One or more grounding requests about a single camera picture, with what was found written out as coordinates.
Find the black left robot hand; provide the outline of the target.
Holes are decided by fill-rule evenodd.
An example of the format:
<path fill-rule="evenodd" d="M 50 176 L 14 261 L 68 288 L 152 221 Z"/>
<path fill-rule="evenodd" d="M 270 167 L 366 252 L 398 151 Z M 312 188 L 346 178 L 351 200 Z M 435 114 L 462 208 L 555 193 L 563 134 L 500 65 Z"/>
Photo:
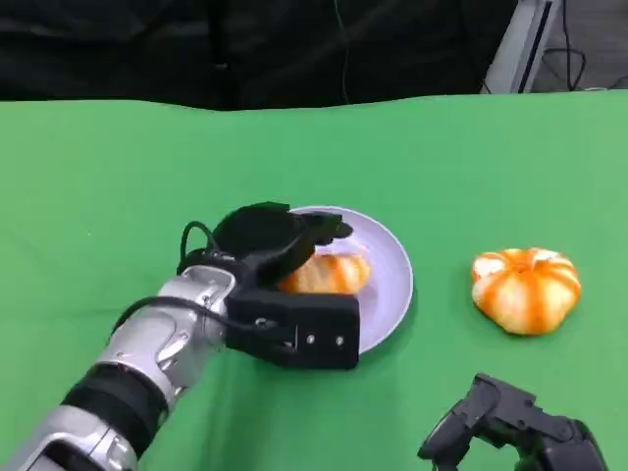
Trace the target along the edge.
<path fill-rule="evenodd" d="M 338 214 L 294 213 L 287 204 L 262 202 L 230 213 L 213 237 L 221 251 L 251 270 L 257 285 L 273 287 L 304 265 L 318 246 L 352 233 Z"/>

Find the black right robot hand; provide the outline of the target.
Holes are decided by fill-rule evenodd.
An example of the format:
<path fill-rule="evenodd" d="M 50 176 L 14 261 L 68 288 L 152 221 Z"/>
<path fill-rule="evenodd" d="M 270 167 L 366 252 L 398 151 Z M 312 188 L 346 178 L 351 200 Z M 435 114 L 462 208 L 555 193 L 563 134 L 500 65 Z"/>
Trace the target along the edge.
<path fill-rule="evenodd" d="M 456 470 L 477 438 L 496 448 L 514 447 L 519 455 L 516 470 L 608 469 L 584 422 L 548 414 L 535 401 L 534 394 L 479 373 L 417 455 L 430 461 L 434 470 Z"/>

